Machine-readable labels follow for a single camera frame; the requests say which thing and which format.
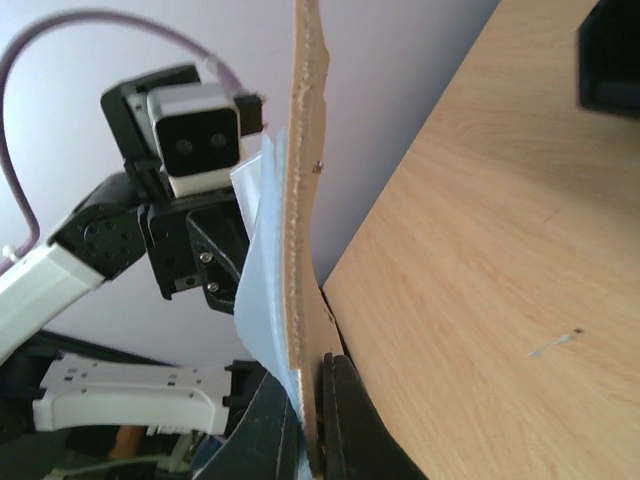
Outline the blue cards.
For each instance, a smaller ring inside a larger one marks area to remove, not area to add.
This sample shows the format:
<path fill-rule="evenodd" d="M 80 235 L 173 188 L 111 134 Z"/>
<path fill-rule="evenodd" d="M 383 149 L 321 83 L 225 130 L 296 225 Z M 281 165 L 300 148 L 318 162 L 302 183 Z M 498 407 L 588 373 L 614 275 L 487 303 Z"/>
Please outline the blue cards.
<path fill-rule="evenodd" d="M 287 133 L 263 135 L 260 150 L 234 167 L 231 181 L 249 238 L 234 304 L 234 323 L 251 356 L 284 388 L 298 418 L 299 370 L 285 333 L 282 246 Z"/>

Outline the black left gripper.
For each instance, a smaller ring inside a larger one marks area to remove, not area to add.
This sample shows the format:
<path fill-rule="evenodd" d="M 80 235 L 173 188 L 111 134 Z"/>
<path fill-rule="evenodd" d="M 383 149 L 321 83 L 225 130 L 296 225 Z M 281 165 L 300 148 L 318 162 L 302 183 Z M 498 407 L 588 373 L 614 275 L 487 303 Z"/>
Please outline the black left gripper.
<path fill-rule="evenodd" d="M 199 288 L 212 310 L 234 313 L 249 240 L 232 188 L 141 207 L 138 222 L 164 299 Z"/>

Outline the beige leather card holder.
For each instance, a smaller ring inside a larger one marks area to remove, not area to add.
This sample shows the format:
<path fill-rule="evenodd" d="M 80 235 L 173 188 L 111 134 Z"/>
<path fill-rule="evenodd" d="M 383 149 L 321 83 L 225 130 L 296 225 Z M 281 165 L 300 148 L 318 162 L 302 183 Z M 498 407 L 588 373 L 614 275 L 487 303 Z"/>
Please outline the beige leather card holder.
<path fill-rule="evenodd" d="M 314 479 L 323 477 L 315 389 L 323 357 L 342 350 L 333 317 L 316 281 L 311 220 L 322 171 L 326 128 L 324 90 L 329 67 L 320 3 L 294 3 L 294 60 L 283 197 L 282 299 L 288 366 L 297 374 L 296 407 Z"/>

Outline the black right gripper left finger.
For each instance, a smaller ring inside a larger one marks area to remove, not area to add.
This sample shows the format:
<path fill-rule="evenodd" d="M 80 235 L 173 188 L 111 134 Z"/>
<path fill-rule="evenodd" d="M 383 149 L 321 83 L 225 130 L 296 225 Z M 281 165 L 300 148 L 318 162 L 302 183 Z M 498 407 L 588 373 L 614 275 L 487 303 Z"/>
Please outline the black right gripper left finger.
<path fill-rule="evenodd" d="M 234 433 L 195 476 L 201 480 L 313 477 L 297 414 L 277 379 L 266 374 Z"/>

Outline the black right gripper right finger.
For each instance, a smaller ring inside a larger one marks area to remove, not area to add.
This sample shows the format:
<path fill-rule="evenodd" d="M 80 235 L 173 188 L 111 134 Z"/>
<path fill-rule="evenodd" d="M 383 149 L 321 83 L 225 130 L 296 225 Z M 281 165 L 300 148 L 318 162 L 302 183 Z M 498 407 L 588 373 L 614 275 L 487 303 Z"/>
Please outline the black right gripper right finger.
<path fill-rule="evenodd" d="M 324 356 L 322 417 L 326 479 L 426 477 L 386 428 L 353 363 L 345 355 Z"/>

